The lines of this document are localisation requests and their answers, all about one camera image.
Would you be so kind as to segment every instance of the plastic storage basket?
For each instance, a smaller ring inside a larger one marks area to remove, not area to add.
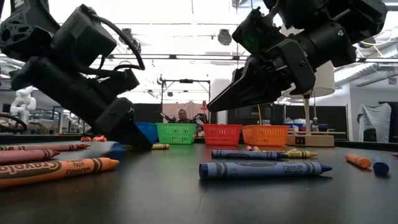
[[[249,125],[243,126],[243,140],[245,144],[255,146],[284,146],[286,145],[289,126],[278,125]]]
[[[162,144],[192,144],[195,124],[156,123],[159,142]]]
[[[240,124],[205,124],[207,145],[237,146],[241,134]]]
[[[140,131],[145,134],[145,137],[150,141],[150,143],[156,142],[157,140],[156,124],[136,122],[136,125],[140,129]]]

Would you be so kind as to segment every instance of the table surface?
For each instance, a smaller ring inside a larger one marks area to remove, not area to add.
[[[59,159],[119,159],[114,171],[2,190],[1,223],[375,224],[398,219],[398,160],[390,152],[310,148],[318,153],[311,161],[333,170],[309,178],[200,180],[198,164],[211,161],[212,149],[228,147],[194,144],[136,153],[112,145],[94,142],[91,149],[63,152]],[[349,164],[348,152],[380,156],[390,166],[389,177]]]

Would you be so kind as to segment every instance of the orange basket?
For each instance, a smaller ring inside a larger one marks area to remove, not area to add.
[[[204,124],[207,145],[237,146],[241,134],[240,124]]]
[[[284,125],[248,125],[242,127],[245,144],[255,146],[286,145],[289,126]]]

